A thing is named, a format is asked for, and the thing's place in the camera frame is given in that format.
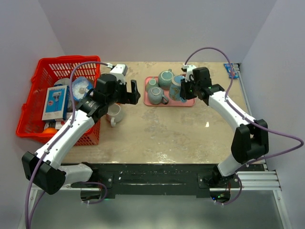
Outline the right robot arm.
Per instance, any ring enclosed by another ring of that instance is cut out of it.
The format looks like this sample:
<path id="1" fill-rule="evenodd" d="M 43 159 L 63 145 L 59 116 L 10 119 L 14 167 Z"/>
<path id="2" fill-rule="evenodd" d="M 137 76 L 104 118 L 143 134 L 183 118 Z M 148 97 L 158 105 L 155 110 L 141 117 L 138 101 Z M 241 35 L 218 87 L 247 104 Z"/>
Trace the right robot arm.
<path id="1" fill-rule="evenodd" d="M 182 71 L 186 75 L 181 80 L 180 96 L 185 100 L 199 98 L 204 101 L 220 114 L 234 131 L 231 154 L 216 165 L 212 174 L 205 180 L 210 187 L 224 187 L 241 166 L 268 153 L 268 132 L 261 129 L 267 128 L 267 122 L 254 119 L 238 107 L 226 96 L 222 86 L 212 83 L 208 68 L 183 65 Z"/>

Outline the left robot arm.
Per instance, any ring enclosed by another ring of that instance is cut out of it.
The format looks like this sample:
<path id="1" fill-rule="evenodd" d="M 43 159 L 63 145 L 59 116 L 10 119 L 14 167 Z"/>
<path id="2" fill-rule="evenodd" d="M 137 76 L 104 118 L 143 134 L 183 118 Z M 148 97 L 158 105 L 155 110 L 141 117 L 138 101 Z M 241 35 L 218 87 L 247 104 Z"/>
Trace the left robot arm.
<path id="1" fill-rule="evenodd" d="M 21 161 L 31 184 L 53 195 L 66 184 L 83 182 L 88 187 L 98 184 L 99 176 L 88 164 L 61 166 L 71 148 L 93 127 L 114 103 L 137 104 L 141 95 L 136 80 L 131 80 L 131 92 L 116 76 L 102 74 L 95 88 L 78 102 L 76 111 L 65 125 L 34 154 L 26 152 Z"/>

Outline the white speckled mug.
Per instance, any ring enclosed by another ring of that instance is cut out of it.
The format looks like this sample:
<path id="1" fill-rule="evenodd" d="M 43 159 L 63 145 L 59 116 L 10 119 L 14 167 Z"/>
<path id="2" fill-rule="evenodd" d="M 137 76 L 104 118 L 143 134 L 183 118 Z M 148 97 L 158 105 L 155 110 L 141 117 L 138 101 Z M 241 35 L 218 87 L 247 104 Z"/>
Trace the white speckled mug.
<path id="1" fill-rule="evenodd" d="M 109 106 L 106 119 L 111 127 L 115 127 L 124 118 L 124 112 L 119 104 Z"/>

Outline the blue butterfly mug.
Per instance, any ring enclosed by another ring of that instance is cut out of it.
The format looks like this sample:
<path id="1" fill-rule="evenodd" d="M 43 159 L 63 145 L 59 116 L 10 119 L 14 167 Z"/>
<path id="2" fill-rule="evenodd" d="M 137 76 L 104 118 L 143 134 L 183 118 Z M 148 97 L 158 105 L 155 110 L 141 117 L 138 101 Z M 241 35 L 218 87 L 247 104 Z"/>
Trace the blue butterfly mug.
<path id="1" fill-rule="evenodd" d="M 182 75 L 177 75 L 172 78 L 172 83 L 170 86 L 169 90 L 169 97 L 174 100 L 174 101 L 179 101 L 182 103 L 186 103 L 187 100 L 183 99 L 180 96 L 181 92 L 181 80 L 184 79 L 185 77 Z"/>

